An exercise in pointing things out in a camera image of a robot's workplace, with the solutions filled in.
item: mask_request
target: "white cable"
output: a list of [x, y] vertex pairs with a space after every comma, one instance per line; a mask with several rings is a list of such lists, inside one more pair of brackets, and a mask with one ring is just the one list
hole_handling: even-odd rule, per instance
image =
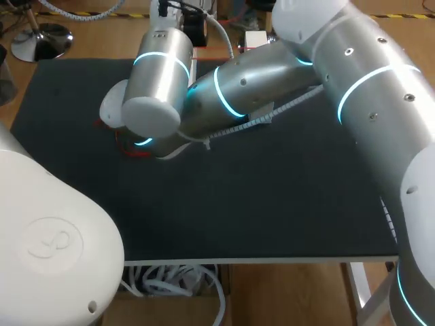
[[288, 109], [291, 109], [292, 107], [297, 106], [298, 104], [308, 100], [309, 98], [314, 97], [315, 95], [319, 94], [323, 89], [324, 89], [324, 87], [322, 85], [320, 85], [320, 86], [314, 88], [313, 90], [310, 90], [309, 92], [303, 94], [302, 96], [299, 96], [298, 98], [290, 101], [289, 103], [279, 107], [278, 109], [273, 110], [272, 112], [267, 113], [266, 115], [263, 115], [262, 117], [258, 117], [257, 119], [249, 121], [245, 124], [241, 124], [239, 126], [235, 126], [235, 127], [229, 128], [229, 129], [215, 132], [214, 134], [211, 134], [208, 138], [209, 139], [218, 138], [221, 136], [225, 136], [227, 134], [232, 134], [234, 132], [238, 132], [241, 130], [245, 130], [245, 129], [254, 127], [257, 124], [263, 124], [263, 123], [267, 122], [268, 120], [272, 119], [273, 117], [276, 117], [277, 115], [283, 113], [284, 111], [287, 111]]
[[110, 8], [106, 12], [102, 12], [101, 14], [98, 14], [96, 16], [77, 16], [77, 15], [70, 14], [69, 12], [66, 12], [66, 11], [64, 11], [62, 9], [59, 9], [59, 8], [55, 7], [54, 5], [52, 5], [51, 3], [49, 3], [46, 0], [38, 0], [38, 1], [40, 3], [42, 3], [44, 6], [46, 6], [48, 9], [52, 10], [53, 12], [57, 12], [61, 16], [70, 18], [72, 20], [80, 20], [82, 22], [90, 22], [90, 21], [93, 21], [93, 20], [98, 20], [98, 19], [106, 18], [112, 12], [118, 10], [119, 7], [121, 7], [124, 4], [124, 2], [125, 2], [125, 0], [118, 0], [118, 2], [112, 8]]
[[6, 0], [8, 6], [10, 6], [13, 10], [16, 10], [16, 7], [11, 3], [10, 0]]
[[383, 208], [383, 213], [385, 214], [385, 217], [387, 218], [389, 229], [391, 230], [391, 233], [393, 234], [394, 240], [397, 242], [396, 231], [394, 229], [393, 221], [392, 221], [391, 217], [389, 216], [388, 209], [387, 209], [385, 203], [383, 202], [383, 199], [382, 198], [380, 198], [380, 199], [381, 199], [381, 204], [382, 204], [382, 208]]
[[211, 134], [205, 139], [196, 139], [189, 137], [182, 133], [181, 131], [178, 131], [178, 135], [185, 138], [188, 141], [197, 142], [197, 143], [204, 143], [205, 147], [207, 149], [210, 149], [210, 139], [218, 138], [221, 136], [225, 136], [227, 134], [233, 134], [238, 131], [242, 131], [251, 127], [256, 126], [257, 124], [264, 124], [269, 122], [273, 117], [276, 117], [277, 115], [280, 115], [284, 111], [287, 111], [288, 109], [291, 109], [292, 107], [297, 106], [298, 104], [308, 100], [309, 98], [314, 97], [315, 95], [319, 94], [324, 89], [323, 85], [316, 86], [314, 89], [310, 90], [309, 92], [303, 94], [302, 96], [299, 96], [298, 98], [280, 106], [278, 109], [273, 110], [270, 113], [267, 113], [266, 115], [263, 115], [262, 117], [258, 117], [257, 119], [254, 119], [252, 121], [249, 121], [245, 124], [240, 124], [238, 126], [224, 129], [218, 132], [215, 132], [214, 134]]
[[[220, 301], [219, 312], [217, 313], [213, 326], [220, 326], [225, 315], [226, 303], [224, 290], [218, 278], [218, 266], [214, 265], [214, 267], [215, 272], [201, 265], [150, 266], [142, 276], [142, 285], [146, 291], [145, 293], [140, 292], [136, 286], [136, 280], [139, 278], [142, 267], [137, 267], [136, 272], [134, 267], [129, 267], [128, 281], [130, 284], [121, 280], [121, 285], [136, 297], [144, 297], [145, 295], [182, 295], [191, 297], [197, 294], [197, 290], [195, 289], [199, 288], [205, 279], [204, 276], [207, 275], [211, 279], [211, 284], [216, 286]], [[156, 277], [150, 278], [154, 271], [156, 271]], [[185, 277], [189, 275], [195, 276], [195, 281], [184, 289], [180, 286], [180, 281], [185, 280]]]
[[222, 323], [222, 320], [224, 319], [224, 315], [225, 315], [225, 295], [224, 295], [224, 290], [222, 289], [222, 286], [220, 284], [219, 279], [217, 278], [217, 276], [212, 271], [206, 269], [204, 266], [201, 266], [201, 265], [197, 265], [197, 268], [201, 272], [203, 272], [204, 274], [210, 276], [211, 279], [214, 280], [214, 282], [216, 284], [217, 294], [219, 295], [220, 307], [219, 307], [219, 312], [217, 313], [217, 316], [215, 318], [215, 322], [213, 323], [213, 326], [220, 326], [220, 324]]
[[217, 30], [219, 31], [219, 34], [222, 36], [222, 39], [224, 39], [226, 46], [228, 47], [228, 53], [230, 54], [230, 58], [233, 59], [234, 53], [232, 51], [231, 41], [230, 41], [230, 38], [229, 38], [227, 32], [225, 31], [225, 28], [216, 20], [216, 18], [214, 18], [214, 16], [212, 16], [211, 14], [209, 14], [205, 10], [203, 10], [203, 11], [204, 11], [204, 14], [206, 15], [207, 22], [214, 25], [217, 28]]

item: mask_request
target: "metal stand base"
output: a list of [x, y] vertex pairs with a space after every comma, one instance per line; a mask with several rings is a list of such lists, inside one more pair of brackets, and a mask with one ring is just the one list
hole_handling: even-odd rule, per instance
[[69, 29], [59, 24], [40, 24], [39, 30], [25, 30], [12, 41], [11, 50], [18, 59], [37, 62], [64, 54], [73, 43]]

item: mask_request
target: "wooden floor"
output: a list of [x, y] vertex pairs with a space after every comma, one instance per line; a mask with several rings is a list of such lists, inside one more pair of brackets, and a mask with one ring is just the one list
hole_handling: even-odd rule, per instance
[[[106, 10], [115, 0], [53, 0], [69, 11]], [[355, 0], [367, 14], [418, 14], [424, 12], [418, 0]], [[435, 0], [428, 0], [435, 7]], [[126, 0], [120, 12], [148, 13], [149, 1]], [[13, 18], [2, 18], [5, 26]], [[148, 28], [145, 19], [108, 18], [97, 22], [74, 22], [61, 17], [40, 18], [39, 22], [59, 22], [71, 29], [75, 41], [63, 58], [133, 58], [142, 34]], [[378, 23], [407, 51], [430, 83], [435, 86], [435, 20], [393, 18]], [[18, 31], [1, 41], [10, 48]], [[212, 31], [211, 46], [223, 46]], [[201, 52], [202, 56], [220, 57], [225, 49]], [[0, 107], [0, 121], [11, 126], [24, 96], [35, 65], [7, 56], [12, 75], [19, 87], [16, 99]], [[383, 264], [366, 264], [370, 287], [374, 291], [385, 278]], [[339, 264], [236, 265], [231, 267], [231, 293], [228, 297], [229, 325], [349, 326], [354, 323]], [[210, 325], [218, 309], [215, 297], [167, 300], [118, 298], [107, 312], [105, 326], [120, 325]]]

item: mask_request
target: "black table surface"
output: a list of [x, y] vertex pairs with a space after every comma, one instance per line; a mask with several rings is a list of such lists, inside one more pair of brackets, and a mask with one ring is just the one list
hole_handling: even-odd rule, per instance
[[36, 161], [109, 213], [126, 261], [397, 255], [375, 183], [324, 94], [210, 151], [130, 158], [94, 122], [132, 63], [40, 62], [12, 126]]

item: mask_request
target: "table leg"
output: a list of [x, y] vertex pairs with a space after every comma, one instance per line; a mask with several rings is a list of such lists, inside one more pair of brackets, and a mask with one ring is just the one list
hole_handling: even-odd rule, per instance
[[357, 308], [358, 326], [377, 326], [389, 312], [389, 288], [394, 274], [389, 273], [379, 288], [371, 295], [363, 263], [347, 264], [352, 294]]
[[272, 31], [272, 13], [266, 13], [266, 32], [270, 33]]

